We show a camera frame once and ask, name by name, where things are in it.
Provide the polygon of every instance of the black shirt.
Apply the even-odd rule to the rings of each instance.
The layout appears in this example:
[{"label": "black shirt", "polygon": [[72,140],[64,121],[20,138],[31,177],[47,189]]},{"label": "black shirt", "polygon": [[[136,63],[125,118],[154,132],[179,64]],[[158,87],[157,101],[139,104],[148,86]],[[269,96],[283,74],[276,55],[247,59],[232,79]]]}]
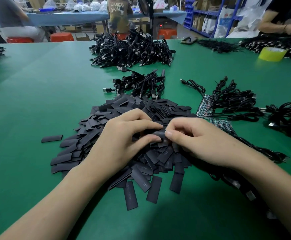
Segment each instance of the black shirt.
[{"label": "black shirt", "polygon": [[272,0],[267,10],[279,14],[271,21],[274,24],[291,24],[291,0]]}]

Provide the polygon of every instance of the green table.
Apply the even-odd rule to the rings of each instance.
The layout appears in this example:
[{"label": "green table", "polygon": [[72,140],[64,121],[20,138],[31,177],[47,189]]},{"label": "green table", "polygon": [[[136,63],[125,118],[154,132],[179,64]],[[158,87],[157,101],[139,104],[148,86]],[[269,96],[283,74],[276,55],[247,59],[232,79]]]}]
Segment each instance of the green table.
[{"label": "green table", "polygon": [[[291,60],[258,60],[249,52],[218,54],[197,44],[170,40],[176,50],[171,67],[160,63],[133,69],[149,73],[166,69],[164,97],[188,105],[195,113],[201,96],[180,83],[193,79],[208,94],[225,75],[238,88],[257,94],[257,106],[291,101]],[[50,173],[59,141],[44,136],[73,135],[93,105],[114,94],[112,79],[126,73],[91,67],[88,42],[7,44],[0,59],[0,233],[48,194],[61,174]],[[250,142],[291,157],[291,138],[257,123],[234,122]],[[282,167],[291,173],[291,159]],[[251,202],[224,182],[215,182],[195,167],[186,170],[181,194],[169,190],[173,173],[163,177],[158,203],[146,201],[135,186],[139,207],[127,211],[123,189],[99,192],[72,231],[71,239],[278,239],[280,234]]]}]

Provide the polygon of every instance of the tape roll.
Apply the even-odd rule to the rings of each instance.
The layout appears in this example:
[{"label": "tape roll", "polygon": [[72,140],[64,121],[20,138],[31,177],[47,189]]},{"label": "tape roll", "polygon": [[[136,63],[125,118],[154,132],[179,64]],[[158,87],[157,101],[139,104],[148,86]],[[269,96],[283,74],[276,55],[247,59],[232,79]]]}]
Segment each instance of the tape roll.
[{"label": "tape roll", "polygon": [[259,55],[259,59],[278,62],[283,59],[286,53],[286,49],[264,47]]}]

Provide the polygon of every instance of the black sleeve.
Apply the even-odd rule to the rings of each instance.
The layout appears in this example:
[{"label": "black sleeve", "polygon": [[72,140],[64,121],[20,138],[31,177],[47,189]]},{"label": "black sleeve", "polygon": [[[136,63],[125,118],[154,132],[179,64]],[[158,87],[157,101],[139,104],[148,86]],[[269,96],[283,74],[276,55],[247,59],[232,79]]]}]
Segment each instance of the black sleeve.
[{"label": "black sleeve", "polygon": [[270,5],[267,7],[267,10],[282,12],[285,11],[288,0],[272,0]]}]

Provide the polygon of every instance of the floor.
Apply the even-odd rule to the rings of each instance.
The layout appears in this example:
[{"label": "floor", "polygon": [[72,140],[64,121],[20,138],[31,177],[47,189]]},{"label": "floor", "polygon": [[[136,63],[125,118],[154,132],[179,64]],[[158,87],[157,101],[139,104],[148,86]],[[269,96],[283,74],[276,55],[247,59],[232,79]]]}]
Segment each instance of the floor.
[{"label": "floor", "polygon": [[[188,36],[192,36],[192,37],[199,37],[199,38],[203,38],[203,36],[200,36],[199,34],[192,32],[186,28],[184,28],[182,25],[178,24],[177,27],[177,31],[178,31],[178,39],[183,39],[184,37],[188,37]],[[95,35],[95,33],[93,33],[92,31],[83,31],[83,32],[73,32],[72,36],[74,38],[74,40],[76,40],[76,37],[85,37],[86,34],[89,36],[90,39],[92,39]]]}]

